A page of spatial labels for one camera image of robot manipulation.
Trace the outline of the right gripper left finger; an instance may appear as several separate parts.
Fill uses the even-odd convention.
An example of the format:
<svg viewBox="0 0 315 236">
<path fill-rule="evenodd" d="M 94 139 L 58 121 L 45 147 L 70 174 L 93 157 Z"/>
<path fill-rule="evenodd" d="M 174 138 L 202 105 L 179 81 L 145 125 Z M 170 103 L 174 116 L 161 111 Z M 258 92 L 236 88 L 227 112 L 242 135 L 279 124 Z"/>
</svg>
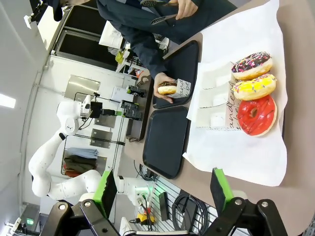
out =
<svg viewBox="0 0 315 236">
<path fill-rule="evenodd" d="M 109 220 L 116 194 L 113 172 L 104 172 L 93 197 L 85 197 L 74 206 L 59 201 L 52 207 L 46 236 L 79 236 L 83 230 L 91 230 L 92 236 L 120 236 Z"/>
</svg>

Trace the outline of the black soda can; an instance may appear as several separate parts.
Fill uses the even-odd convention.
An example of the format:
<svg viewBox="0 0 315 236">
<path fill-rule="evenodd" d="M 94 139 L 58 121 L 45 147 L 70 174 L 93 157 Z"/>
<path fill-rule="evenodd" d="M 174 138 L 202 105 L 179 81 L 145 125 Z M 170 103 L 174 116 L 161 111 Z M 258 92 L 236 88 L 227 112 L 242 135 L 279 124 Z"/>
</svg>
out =
<svg viewBox="0 0 315 236">
<path fill-rule="evenodd" d="M 123 112 L 123 117 L 132 119 L 132 120 L 141 120 L 142 113 L 140 111 L 125 110 Z"/>
<path fill-rule="evenodd" d="M 137 86 L 128 85 L 126 88 L 126 92 L 127 92 L 127 94 L 132 94 L 134 96 L 138 96 L 141 98 L 144 98 L 146 96 L 146 90 L 139 88 Z"/>
<path fill-rule="evenodd" d="M 122 100 L 121 103 L 120 103 L 120 106 L 121 106 L 121 108 L 124 111 L 127 111 L 127 110 L 135 110 L 135 111 L 137 111 L 138 108 L 139 108 L 139 104 L 138 103 L 130 102 L 130 101 L 126 101 L 126 100 Z"/>
</svg>

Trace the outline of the chocolate glazed donut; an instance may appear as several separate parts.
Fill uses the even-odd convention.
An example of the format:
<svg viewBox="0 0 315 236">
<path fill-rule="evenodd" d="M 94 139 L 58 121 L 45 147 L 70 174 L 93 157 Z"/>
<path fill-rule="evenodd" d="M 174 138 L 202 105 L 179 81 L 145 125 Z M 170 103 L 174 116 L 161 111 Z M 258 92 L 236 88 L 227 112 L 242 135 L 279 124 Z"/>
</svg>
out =
<svg viewBox="0 0 315 236">
<path fill-rule="evenodd" d="M 161 95 L 175 94 L 177 91 L 177 82 L 163 82 L 158 86 L 157 90 Z"/>
</svg>

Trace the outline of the red glazed donut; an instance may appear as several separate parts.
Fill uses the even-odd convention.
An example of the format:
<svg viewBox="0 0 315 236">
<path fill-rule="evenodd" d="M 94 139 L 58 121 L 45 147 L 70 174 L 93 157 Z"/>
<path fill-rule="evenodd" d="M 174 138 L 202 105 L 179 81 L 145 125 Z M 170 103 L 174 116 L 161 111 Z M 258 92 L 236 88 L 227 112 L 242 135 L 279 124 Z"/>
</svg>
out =
<svg viewBox="0 0 315 236">
<path fill-rule="evenodd" d="M 238 109 L 238 122 L 241 129 L 250 136 L 263 136 L 273 127 L 277 118 L 277 105 L 271 95 L 241 101 Z"/>
</svg>

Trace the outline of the black serving tongs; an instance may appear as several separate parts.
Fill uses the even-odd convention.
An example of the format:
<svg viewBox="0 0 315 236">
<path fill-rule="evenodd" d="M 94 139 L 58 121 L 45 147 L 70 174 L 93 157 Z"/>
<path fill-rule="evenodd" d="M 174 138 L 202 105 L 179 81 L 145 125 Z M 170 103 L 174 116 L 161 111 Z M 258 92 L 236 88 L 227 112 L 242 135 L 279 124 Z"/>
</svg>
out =
<svg viewBox="0 0 315 236">
<path fill-rule="evenodd" d="M 166 1 L 162 1 L 162 0 L 141 0 L 140 4 L 144 7 L 147 7 L 147 8 L 155 7 L 155 6 L 177 6 L 178 5 L 175 2 L 166 2 Z M 159 23 L 164 22 L 166 20 L 175 18 L 176 16 L 177 16 L 177 14 L 173 14 L 173 15 L 167 15 L 167 16 L 155 18 L 151 21 L 151 25 L 159 24 Z"/>
</svg>

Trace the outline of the yellow sprinkled donut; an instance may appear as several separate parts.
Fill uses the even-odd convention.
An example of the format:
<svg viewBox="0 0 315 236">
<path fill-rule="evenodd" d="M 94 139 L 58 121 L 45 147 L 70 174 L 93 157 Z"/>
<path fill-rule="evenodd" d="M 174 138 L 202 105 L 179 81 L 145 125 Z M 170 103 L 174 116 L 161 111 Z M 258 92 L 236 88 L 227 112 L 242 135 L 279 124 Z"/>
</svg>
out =
<svg viewBox="0 0 315 236">
<path fill-rule="evenodd" d="M 237 82 L 232 92 L 242 101 L 251 101 L 270 95 L 276 88 L 277 79 L 272 74 L 264 74 L 250 81 Z"/>
</svg>

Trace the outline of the chocolate sprinkled donut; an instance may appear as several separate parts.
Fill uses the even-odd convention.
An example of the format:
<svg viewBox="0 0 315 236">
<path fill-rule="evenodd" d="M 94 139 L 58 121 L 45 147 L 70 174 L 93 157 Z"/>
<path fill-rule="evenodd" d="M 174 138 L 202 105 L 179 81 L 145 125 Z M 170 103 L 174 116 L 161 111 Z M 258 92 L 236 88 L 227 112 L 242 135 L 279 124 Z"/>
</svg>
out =
<svg viewBox="0 0 315 236">
<path fill-rule="evenodd" d="M 268 52 L 257 52 L 233 64 L 231 72 L 237 80 L 247 81 L 267 73 L 272 66 L 273 59 Z"/>
</svg>

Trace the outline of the person's right forearm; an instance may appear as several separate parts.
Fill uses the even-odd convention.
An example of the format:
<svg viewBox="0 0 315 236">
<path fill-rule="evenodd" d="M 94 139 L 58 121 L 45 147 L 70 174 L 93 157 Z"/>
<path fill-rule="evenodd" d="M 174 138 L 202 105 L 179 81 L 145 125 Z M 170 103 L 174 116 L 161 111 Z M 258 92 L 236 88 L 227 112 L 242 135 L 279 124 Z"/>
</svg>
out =
<svg viewBox="0 0 315 236">
<path fill-rule="evenodd" d="M 158 51 L 154 38 L 137 38 L 131 42 L 131 49 L 136 53 L 145 68 L 149 70 L 153 79 L 157 74 L 166 72 L 164 60 Z"/>
</svg>

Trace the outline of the person's right hand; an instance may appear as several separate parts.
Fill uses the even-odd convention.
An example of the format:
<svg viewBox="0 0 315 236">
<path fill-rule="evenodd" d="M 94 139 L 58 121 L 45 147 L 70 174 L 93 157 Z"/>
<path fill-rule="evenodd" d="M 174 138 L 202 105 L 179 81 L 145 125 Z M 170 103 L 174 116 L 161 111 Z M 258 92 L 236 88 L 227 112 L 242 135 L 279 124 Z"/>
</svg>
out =
<svg viewBox="0 0 315 236">
<path fill-rule="evenodd" d="M 166 95 L 159 94 L 159 92 L 158 92 L 158 86 L 160 84 L 162 84 L 164 82 L 173 82 L 173 81 L 175 81 L 175 80 L 168 77 L 165 73 L 163 73 L 163 72 L 158 73 L 154 78 L 154 96 L 157 98 L 164 99 L 164 100 L 168 101 L 169 103 L 173 103 L 172 98 L 170 98 Z"/>
</svg>

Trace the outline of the person's left hand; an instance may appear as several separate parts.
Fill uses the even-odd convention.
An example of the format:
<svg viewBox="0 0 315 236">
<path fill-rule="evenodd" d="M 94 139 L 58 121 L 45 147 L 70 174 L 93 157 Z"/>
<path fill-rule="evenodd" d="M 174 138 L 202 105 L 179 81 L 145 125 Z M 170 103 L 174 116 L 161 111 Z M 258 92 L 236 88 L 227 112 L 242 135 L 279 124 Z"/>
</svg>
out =
<svg viewBox="0 0 315 236">
<path fill-rule="evenodd" d="M 192 16 L 197 10 L 198 6 L 192 0 L 177 0 L 178 13 L 176 20 Z"/>
</svg>

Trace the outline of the folded clothes pile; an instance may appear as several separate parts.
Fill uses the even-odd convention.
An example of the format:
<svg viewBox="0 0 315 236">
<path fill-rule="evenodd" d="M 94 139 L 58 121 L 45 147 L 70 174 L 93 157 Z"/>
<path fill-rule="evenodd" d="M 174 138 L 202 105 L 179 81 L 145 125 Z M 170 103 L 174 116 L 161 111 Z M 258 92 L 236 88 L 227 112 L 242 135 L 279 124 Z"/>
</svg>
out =
<svg viewBox="0 0 315 236">
<path fill-rule="evenodd" d="M 77 177 L 97 167 L 98 150 L 69 147 L 63 152 L 62 174 Z"/>
</svg>

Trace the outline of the yellow emergency stop button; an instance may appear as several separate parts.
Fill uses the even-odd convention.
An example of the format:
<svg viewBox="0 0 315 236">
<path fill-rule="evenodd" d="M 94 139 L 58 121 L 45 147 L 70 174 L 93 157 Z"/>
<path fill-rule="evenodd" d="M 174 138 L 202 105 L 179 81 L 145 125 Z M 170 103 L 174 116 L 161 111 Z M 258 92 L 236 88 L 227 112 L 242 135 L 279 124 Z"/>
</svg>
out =
<svg viewBox="0 0 315 236">
<path fill-rule="evenodd" d="M 149 214 L 149 216 L 147 216 L 144 213 L 138 213 L 135 220 L 140 225 L 153 225 L 155 222 L 155 218 L 153 215 Z"/>
</svg>

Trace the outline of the black power adapter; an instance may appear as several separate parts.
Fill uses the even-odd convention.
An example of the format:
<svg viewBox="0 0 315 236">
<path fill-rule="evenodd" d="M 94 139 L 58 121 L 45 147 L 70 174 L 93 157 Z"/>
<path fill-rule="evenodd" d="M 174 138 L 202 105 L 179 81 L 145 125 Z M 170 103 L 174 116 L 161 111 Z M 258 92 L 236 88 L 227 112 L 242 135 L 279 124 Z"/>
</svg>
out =
<svg viewBox="0 0 315 236">
<path fill-rule="evenodd" d="M 160 193 L 158 196 L 158 200 L 159 200 L 159 209 L 161 213 L 161 220 L 167 221 L 170 219 L 167 193 L 166 192 Z"/>
</svg>

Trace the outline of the black plastic tray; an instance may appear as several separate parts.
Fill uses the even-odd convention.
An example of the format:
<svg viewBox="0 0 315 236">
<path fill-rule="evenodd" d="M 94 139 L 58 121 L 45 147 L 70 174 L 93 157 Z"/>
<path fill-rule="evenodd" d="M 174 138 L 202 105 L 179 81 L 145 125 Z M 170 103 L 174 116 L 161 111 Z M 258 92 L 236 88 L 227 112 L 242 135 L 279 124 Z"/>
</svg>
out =
<svg viewBox="0 0 315 236">
<path fill-rule="evenodd" d="M 159 175 L 174 179 L 180 172 L 188 127 L 188 110 L 176 106 L 153 111 L 149 118 L 143 163 Z"/>
<path fill-rule="evenodd" d="M 152 103 L 155 109 L 180 106 L 190 101 L 197 78 L 198 59 L 199 45 L 197 41 L 192 40 L 164 60 L 168 76 L 190 82 L 191 89 L 188 97 L 173 99 L 173 104 L 154 96 Z"/>
</svg>

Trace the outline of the black metal frame stand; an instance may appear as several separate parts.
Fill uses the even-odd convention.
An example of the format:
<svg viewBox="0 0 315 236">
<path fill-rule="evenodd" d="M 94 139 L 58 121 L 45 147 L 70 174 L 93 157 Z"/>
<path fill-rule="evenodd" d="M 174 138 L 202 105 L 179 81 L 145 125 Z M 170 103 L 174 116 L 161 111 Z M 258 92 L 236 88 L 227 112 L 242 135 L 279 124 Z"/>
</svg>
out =
<svg viewBox="0 0 315 236">
<path fill-rule="evenodd" d="M 99 93 L 94 92 L 91 95 L 91 102 L 101 102 L 102 109 L 104 101 L 111 102 L 111 99 L 101 97 Z M 75 134 L 78 138 L 88 139 L 91 146 L 109 148 L 111 144 L 124 146 L 125 141 L 122 140 L 122 131 L 124 125 L 124 117 L 122 116 L 103 116 L 99 118 L 90 118 L 91 110 L 88 117 L 83 119 L 83 123 L 79 125 L 79 131 Z"/>
</svg>

